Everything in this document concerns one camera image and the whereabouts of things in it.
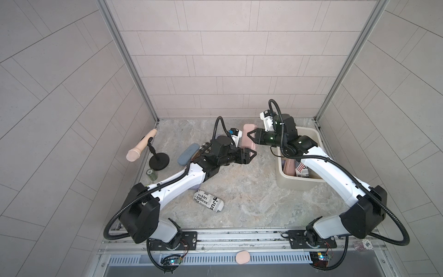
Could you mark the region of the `pink oval tag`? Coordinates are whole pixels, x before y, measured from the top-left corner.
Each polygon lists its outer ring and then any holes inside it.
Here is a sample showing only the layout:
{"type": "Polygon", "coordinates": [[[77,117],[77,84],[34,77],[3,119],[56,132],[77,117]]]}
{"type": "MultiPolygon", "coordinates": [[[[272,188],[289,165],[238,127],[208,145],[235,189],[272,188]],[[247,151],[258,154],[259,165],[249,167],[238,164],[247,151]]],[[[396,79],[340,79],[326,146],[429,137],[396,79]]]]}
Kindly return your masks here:
{"type": "Polygon", "coordinates": [[[251,255],[248,251],[242,250],[235,255],[235,261],[239,265],[247,264],[251,261],[251,255]]]}

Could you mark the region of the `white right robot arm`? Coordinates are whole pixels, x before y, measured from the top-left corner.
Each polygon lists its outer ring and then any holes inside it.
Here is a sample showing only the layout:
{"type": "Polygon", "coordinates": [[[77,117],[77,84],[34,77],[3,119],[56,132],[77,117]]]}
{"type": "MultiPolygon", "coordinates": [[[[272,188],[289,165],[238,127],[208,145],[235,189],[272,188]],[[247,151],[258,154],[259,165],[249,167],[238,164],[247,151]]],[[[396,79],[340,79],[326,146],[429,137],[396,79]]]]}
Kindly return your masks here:
{"type": "Polygon", "coordinates": [[[318,143],[307,135],[299,135],[293,117],[276,115],[265,120],[266,127],[254,128],[246,135],[253,143],[278,147],[287,159],[294,159],[319,175],[348,205],[340,215],[317,218],[306,227],[310,245],[336,235],[352,235],[364,239],[372,236],[393,245],[406,246],[409,234],[398,217],[387,207],[387,193],[380,187],[371,187],[357,179],[343,166],[331,159],[318,143]],[[386,217],[399,228],[403,238],[393,240],[373,233],[386,217]]]}

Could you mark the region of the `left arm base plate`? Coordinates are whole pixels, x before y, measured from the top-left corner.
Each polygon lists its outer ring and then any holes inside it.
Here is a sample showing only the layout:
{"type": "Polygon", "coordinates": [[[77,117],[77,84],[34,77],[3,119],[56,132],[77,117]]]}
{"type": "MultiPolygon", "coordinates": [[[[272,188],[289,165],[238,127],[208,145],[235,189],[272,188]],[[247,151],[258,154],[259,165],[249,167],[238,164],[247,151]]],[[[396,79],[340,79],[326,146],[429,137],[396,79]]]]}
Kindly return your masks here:
{"type": "Polygon", "coordinates": [[[170,242],[150,240],[148,246],[150,250],[154,251],[195,250],[197,236],[197,232],[179,232],[170,242]]]}

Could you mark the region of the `black microphone stand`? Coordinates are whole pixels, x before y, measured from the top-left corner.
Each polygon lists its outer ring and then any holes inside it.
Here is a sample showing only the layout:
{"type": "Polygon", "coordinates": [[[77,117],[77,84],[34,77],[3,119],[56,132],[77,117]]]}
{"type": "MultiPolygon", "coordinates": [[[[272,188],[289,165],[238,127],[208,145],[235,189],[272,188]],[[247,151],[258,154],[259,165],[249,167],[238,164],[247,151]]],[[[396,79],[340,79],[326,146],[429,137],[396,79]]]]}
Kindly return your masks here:
{"type": "Polygon", "coordinates": [[[149,161],[149,166],[154,171],[160,171],[165,169],[170,162],[170,158],[166,153],[156,152],[155,148],[152,145],[153,137],[148,139],[147,147],[152,154],[152,157],[149,161]]]}

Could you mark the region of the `pink case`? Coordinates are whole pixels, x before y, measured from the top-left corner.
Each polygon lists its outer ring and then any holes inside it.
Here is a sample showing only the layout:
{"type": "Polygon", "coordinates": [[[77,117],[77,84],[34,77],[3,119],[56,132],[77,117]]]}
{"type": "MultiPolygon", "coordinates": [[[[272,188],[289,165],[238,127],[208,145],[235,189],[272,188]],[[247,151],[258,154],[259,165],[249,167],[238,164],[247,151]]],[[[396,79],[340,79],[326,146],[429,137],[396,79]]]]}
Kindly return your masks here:
{"type": "Polygon", "coordinates": [[[284,175],[296,176],[296,165],[294,159],[282,159],[282,171],[284,175]]]}
{"type": "Polygon", "coordinates": [[[249,132],[254,131],[257,128],[257,125],[252,123],[244,124],[243,130],[242,130],[242,138],[241,138],[241,147],[243,149],[250,149],[250,150],[256,150],[256,144],[253,142],[253,140],[248,136],[249,132]]]}

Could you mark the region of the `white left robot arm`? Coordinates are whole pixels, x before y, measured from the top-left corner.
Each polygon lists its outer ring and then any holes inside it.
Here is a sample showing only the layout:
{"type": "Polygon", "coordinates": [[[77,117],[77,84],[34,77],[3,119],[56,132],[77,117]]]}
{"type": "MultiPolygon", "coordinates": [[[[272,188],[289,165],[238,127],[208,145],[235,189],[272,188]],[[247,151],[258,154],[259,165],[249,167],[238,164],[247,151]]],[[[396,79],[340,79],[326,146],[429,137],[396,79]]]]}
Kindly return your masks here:
{"type": "Polygon", "coordinates": [[[157,184],[133,186],[121,209],[106,225],[104,239],[130,237],[137,244],[159,240],[175,249],[181,242],[183,231],[173,220],[160,219],[161,210],[183,192],[218,174],[222,166],[232,163],[247,165],[256,155],[255,150],[236,147],[227,136],[213,139],[179,173],[157,184]]]}

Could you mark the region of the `plaid glasses case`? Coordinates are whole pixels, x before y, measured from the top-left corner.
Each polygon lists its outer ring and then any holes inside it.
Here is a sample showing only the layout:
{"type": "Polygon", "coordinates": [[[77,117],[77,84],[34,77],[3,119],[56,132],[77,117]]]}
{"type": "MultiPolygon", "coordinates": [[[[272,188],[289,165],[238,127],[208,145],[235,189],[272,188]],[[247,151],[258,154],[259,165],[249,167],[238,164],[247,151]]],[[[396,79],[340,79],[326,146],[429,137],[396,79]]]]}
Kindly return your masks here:
{"type": "Polygon", "coordinates": [[[191,158],[192,162],[195,162],[199,157],[201,157],[204,154],[207,154],[210,152],[211,150],[211,142],[207,142],[205,144],[203,144],[198,150],[197,152],[193,155],[193,157],[191,158]]]}

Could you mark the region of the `pink case front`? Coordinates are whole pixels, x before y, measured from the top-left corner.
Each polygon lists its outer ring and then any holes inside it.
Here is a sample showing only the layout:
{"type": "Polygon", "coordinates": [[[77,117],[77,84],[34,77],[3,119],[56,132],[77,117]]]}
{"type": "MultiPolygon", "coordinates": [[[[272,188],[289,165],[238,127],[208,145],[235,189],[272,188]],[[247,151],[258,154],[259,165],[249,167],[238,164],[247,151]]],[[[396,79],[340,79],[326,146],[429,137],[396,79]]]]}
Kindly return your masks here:
{"type": "Polygon", "coordinates": [[[254,131],[257,128],[257,125],[252,123],[244,124],[243,130],[242,130],[242,138],[241,138],[241,147],[243,149],[250,149],[250,150],[256,150],[256,144],[253,142],[253,140],[248,136],[249,132],[254,131]]]}

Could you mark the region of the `newspaper case front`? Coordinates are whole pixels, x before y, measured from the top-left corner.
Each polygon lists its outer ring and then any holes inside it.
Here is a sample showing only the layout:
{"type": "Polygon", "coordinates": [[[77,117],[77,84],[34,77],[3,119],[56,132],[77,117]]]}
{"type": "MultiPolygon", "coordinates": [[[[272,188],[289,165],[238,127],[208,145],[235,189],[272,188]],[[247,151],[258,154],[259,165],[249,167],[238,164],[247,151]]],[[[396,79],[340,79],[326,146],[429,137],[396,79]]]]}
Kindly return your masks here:
{"type": "Polygon", "coordinates": [[[198,190],[194,194],[193,199],[196,203],[214,212],[221,212],[224,208],[224,201],[222,199],[203,190],[198,190]]]}

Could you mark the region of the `green small object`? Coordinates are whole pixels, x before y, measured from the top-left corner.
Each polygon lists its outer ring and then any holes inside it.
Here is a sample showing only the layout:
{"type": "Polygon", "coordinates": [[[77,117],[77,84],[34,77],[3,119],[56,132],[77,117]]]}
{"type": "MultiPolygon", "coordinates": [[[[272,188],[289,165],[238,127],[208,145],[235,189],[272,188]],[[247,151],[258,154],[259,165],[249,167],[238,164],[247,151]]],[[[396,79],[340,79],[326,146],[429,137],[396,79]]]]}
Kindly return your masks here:
{"type": "Polygon", "coordinates": [[[146,175],[148,176],[148,178],[152,181],[155,182],[158,179],[158,173],[153,170],[153,169],[148,169],[146,171],[146,175]]]}

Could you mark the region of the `light blue glasses case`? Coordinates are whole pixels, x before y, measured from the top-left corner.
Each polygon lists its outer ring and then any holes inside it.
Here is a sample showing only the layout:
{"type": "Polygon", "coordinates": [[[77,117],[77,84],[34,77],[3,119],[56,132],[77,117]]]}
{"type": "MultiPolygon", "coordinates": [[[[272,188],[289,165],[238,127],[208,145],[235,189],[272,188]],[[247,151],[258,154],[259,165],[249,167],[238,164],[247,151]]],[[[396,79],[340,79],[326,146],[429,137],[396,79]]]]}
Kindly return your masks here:
{"type": "Polygon", "coordinates": [[[178,157],[178,164],[181,166],[186,166],[191,158],[195,155],[195,153],[199,150],[200,146],[196,143],[191,144],[186,148],[186,150],[181,153],[178,157]]]}

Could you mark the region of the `right circuit board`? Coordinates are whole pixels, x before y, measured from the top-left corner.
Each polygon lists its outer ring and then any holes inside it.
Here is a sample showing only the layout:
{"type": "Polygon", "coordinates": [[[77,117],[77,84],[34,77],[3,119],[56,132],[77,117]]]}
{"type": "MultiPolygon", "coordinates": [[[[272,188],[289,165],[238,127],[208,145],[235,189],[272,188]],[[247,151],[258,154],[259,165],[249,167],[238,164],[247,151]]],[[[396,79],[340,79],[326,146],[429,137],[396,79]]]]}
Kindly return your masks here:
{"type": "Polygon", "coordinates": [[[310,252],[311,266],[327,268],[333,256],[326,252],[310,252]]]}

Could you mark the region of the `aluminium rail frame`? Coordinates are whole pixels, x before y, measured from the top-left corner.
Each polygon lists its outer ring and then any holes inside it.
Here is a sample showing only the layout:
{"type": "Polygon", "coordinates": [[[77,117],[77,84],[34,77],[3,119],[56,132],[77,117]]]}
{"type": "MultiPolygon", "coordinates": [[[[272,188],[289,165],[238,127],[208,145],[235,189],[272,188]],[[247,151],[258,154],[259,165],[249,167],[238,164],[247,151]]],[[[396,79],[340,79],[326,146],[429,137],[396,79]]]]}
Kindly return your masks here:
{"type": "Polygon", "coordinates": [[[183,231],[183,243],[168,249],[164,242],[143,242],[136,244],[131,238],[109,241],[104,240],[98,253],[111,254],[146,254],[147,249],[154,255],[164,254],[207,254],[237,253],[246,250],[253,252],[302,252],[309,253],[328,250],[338,257],[344,249],[344,238],[333,237],[321,242],[319,247],[312,248],[303,237],[305,231],[301,227],[282,228],[240,228],[240,229],[187,229],[183,231]]]}

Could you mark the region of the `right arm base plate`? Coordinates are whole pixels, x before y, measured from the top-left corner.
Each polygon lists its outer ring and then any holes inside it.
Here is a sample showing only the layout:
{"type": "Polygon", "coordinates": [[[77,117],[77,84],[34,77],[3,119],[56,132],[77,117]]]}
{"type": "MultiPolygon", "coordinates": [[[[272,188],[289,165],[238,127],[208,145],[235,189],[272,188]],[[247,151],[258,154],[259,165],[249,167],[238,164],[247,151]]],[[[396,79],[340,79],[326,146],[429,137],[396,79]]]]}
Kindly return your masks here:
{"type": "Polygon", "coordinates": [[[291,249],[337,248],[334,237],[323,239],[307,230],[287,230],[281,237],[289,240],[291,249]]]}

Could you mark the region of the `circuit board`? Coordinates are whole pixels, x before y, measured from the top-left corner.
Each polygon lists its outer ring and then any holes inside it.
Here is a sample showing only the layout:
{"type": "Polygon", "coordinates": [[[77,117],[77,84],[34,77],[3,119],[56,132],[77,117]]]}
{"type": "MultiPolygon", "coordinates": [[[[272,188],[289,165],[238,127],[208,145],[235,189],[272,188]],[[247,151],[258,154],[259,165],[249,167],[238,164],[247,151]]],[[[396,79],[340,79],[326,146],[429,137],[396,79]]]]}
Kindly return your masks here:
{"type": "Polygon", "coordinates": [[[327,268],[333,256],[326,252],[310,252],[311,266],[327,268]]]}
{"type": "Polygon", "coordinates": [[[183,256],[182,255],[169,255],[161,260],[161,265],[164,267],[173,267],[173,266],[179,266],[183,262],[183,256]]]}

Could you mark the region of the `left circuit board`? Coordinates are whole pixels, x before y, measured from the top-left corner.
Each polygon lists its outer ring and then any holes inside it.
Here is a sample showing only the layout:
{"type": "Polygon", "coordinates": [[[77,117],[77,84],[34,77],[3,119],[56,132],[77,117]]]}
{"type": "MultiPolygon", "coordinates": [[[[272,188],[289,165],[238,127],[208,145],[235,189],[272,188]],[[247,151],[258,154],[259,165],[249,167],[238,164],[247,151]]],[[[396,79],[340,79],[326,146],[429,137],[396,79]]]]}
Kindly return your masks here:
{"type": "Polygon", "coordinates": [[[182,255],[169,255],[161,260],[161,265],[164,267],[173,267],[173,266],[179,266],[183,262],[183,256],[182,255]]]}

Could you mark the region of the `cream plastic storage box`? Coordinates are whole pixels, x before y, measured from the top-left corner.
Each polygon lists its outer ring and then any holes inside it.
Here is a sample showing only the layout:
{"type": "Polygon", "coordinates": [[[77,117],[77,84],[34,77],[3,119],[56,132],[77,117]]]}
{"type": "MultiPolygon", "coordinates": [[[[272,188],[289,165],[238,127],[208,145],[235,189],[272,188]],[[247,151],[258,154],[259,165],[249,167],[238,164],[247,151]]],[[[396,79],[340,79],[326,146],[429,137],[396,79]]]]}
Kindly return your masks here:
{"type": "MultiPolygon", "coordinates": [[[[324,150],[323,142],[321,141],[320,134],[318,131],[316,131],[314,128],[307,128],[307,127],[296,127],[298,134],[300,136],[306,135],[313,139],[318,146],[324,150]]],[[[282,156],[280,153],[280,150],[276,148],[275,153],[278,156],[282,156]]],[[[297,176],[291,176],[285,174],[282,167],[282,158],[276,157],[275,158],[275,164],[276,164],[276,183],[278,187],[284,188],[284,189],[293,189],[293,190],[299,190],[299,191],[308,191],[314,188],[315,186],[319,184],[326,184],[326,182],[314,171],[309,169],[309,176],[308,177],[297,177],[297,176]]]]}

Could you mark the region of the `beige microphone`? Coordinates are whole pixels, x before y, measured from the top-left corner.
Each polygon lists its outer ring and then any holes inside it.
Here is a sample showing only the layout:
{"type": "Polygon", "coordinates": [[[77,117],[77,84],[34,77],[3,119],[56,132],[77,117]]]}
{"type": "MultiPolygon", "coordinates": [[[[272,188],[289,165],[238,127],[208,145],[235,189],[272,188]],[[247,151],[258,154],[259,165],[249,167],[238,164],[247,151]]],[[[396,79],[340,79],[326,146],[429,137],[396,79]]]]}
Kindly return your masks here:
{"type": "Polygon", "coordinates": [[[126,155],[126,160],[129,162],[135,162],[136,160],[138,160],[141,157],[142,152],[147,147],[149,139],[154,138],[156,134],[157,129],[152,129],[151,131],[149,131],[148,134],[145,135],[134,148],[128,151],[126,155]]]}

